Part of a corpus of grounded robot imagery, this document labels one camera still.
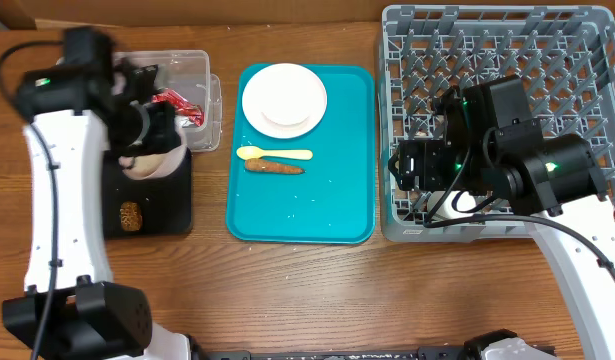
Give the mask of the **small white bowl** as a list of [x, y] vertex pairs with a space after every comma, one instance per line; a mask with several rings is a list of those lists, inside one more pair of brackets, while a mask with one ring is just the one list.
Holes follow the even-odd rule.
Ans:
[[186, 152], [187, 147], [180, 145], [163, 154], [120, 157], [118, 162], [123, 173], [132, 180], [158, 179], [172, 174], [182, 164]]

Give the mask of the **red wrapper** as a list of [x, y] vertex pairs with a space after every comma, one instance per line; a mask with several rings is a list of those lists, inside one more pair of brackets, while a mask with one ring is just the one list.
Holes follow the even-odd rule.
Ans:
[[152, 96], [152, 102], [167, 102], [171, 104], [177, 116], [185, 118], [184, 124], [202, 127], [205, 124], [205, 113], [200, 105], [189, 102], [186, 98], [171, 88]]

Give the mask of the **white paper cup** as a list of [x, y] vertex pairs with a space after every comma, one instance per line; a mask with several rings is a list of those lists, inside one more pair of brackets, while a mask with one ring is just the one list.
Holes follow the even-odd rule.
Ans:
[[468, 216], [467, 211], [475, 208], [478, 205], [477, 198], [464, 193], [457, 200], [458, 191], [452, 191], [439, 209], [433, 214], [432, 219], [435, 221], [451, 220], [455, 218]]

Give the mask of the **brown food chunk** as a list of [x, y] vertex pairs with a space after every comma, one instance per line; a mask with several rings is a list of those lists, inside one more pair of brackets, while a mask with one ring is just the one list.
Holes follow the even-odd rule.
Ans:
[[142, 228], [143, 219], [140, 206], [135, 202], [126, 201], [121, 204], [120, 224], [125, 232], [137, 232]]

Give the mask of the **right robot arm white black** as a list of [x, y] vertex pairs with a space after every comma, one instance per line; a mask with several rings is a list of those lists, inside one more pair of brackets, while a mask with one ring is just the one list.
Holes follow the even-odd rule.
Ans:
[[397, 186], [439, 193], [456, 206], [464, 194], [480, 204], [428, 229], [497, 221], [486, 207], [510, 206], [547, 259], [589, 359], [615, 359], [615, 219], [608, 187], [589, 143], [576, 134], [545, 138], [518, 76], [466, 89], [452, 87], [432, 102], [444, 120], [439, 140], [406, 140], [388, 161]]

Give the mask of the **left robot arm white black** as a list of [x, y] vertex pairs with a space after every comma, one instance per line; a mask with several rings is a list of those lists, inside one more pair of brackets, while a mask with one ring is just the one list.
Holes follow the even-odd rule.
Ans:
[[103, 238], [103, 156], [163, 154], [183, 143], [146, 68], [74, 65], [27, 72], [10, 103], [25, 121], [33, 236], [25, 294], [5, 328], [43, 359], [198, 359], [188, 335], [153, 322], [144, 293], [116, 284]]

